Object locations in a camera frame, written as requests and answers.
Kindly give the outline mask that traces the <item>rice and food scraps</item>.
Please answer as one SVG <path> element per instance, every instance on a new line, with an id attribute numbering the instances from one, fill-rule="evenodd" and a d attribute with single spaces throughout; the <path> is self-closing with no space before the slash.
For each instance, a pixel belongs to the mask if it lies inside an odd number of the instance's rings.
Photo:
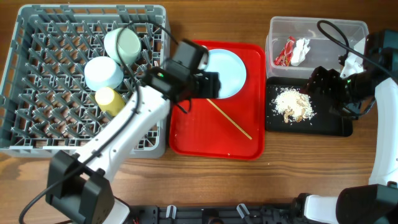
<path id="1" fill-rule="evenodd" d="M 273 116 L 282 116 L 287 124 L 311 120 L 317 113 L 311 98 L 293 87 L 276 87 L 276 96 L 271 97 Z"/>

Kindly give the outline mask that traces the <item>red snack wrapper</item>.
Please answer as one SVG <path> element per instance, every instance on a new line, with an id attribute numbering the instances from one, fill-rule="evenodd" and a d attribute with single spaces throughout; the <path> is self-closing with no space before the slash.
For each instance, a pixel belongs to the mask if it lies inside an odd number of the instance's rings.
<path id="1" fill-rule="evenodd" d="M 275 65 L 284 66 L 284 67 L 287 67 L 290 65 L 290 62 L 291 62 L 291 59 L 293 56 L 293 49 L 294 49 L 295 41 L 296 40 L 294 37 L 289 36 L 286 44 L 284 45 L 284 48 L 282 49 L 280 54 L 274 60 Z"/>

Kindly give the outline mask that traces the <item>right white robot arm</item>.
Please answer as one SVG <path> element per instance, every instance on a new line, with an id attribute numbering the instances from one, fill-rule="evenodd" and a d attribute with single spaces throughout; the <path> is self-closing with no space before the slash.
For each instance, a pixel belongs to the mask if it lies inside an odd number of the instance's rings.
<path id="1" fill-rule="evenodd" d="M 337 105 L 369 96 L 377 103 L 377 145 L 368 185 L 342 190 L 337 197 L 307 195 L 302 216 L 320 223 L 397 223 L 397 32 L 385 29 L 366 37 L 364 71 L 341 78 L 337 71 L 314 69 L 302 93 L 320 93 Z"/>

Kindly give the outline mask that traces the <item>wooden chopstick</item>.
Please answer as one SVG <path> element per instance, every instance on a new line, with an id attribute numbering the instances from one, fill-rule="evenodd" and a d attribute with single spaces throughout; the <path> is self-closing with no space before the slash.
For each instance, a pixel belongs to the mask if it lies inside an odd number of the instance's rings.
<path id="1" fill-rule="evenodd" d="M 209 98 L 206 99 L 217 111 L 219 111 L 231 124 L 233 124 L 240 132 L 242 132 L 248 139 L 252 140 L 252 137 L 245 132 L 245 130 L 240 127 L 233 119 L 231 119 L 219 106 L 217 106 L 212 100 Z"/>

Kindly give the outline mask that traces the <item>light blue bowl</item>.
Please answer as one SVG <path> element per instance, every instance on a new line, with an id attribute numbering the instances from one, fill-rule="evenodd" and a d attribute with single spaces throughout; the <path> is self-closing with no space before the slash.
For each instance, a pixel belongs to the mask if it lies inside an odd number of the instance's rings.
<path id="1" fill-rule="evenodd" d="M 95 57 L 84 67 L 85 83 L 93 91 L 109 87 L 115 89 L 123 80 L 121 67 L 109 57 Z"/>

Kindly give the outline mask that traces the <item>pale green bowl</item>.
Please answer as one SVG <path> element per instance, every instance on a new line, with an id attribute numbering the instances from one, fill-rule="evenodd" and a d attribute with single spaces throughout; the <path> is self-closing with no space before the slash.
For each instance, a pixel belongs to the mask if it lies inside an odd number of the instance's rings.
<path id="1" fill-rule="evenodd" d="M 132 65 L 142 50 L 141 40 L 131 29 L 122 27 L 108 32 L 104 37 L 104 48 L 110 58 L 121 63 L 117 51 L 125 64 Z"/>

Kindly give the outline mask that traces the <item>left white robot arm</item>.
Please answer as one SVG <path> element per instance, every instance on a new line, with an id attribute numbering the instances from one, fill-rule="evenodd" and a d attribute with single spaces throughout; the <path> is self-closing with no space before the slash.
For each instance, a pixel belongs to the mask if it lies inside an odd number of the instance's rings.
<path id="1" fill-rule="evenodd" d="M 184 39 L 164 68 L 145 71 L 135 94 L 97 136 L 72 155 L 53 156 L 45 201 L 73 223 L 130 223 L 130 206 L 114 196 L 111 182 L 171 104 L 218 97 L 218 73 L 205 71 L 209 59 L 206 47 Z"/>

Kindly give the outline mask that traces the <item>light blue round plate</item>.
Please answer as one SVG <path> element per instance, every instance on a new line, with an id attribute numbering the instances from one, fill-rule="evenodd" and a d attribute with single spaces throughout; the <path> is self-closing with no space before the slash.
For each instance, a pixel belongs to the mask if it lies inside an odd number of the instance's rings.
<path id="1" fill-rule="evenodd" d="M 233 52 L 225 49 L 209 51 L 206 72 L 218 72 L 221 83 L 218 99 L 230 98 L 237 94 L 246 82 L 246 67 Z"/>

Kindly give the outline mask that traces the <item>yellow plastic cup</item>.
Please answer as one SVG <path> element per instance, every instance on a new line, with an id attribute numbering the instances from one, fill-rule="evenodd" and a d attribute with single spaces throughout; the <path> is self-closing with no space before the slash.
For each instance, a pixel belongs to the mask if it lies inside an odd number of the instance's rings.
<path id="1" fill-rule="evenodd" d="M 100 88 L 95 93 L 95 100 L 103 112 L 115 117 L 125 106 L 122 96 L 110 87 Z"/>

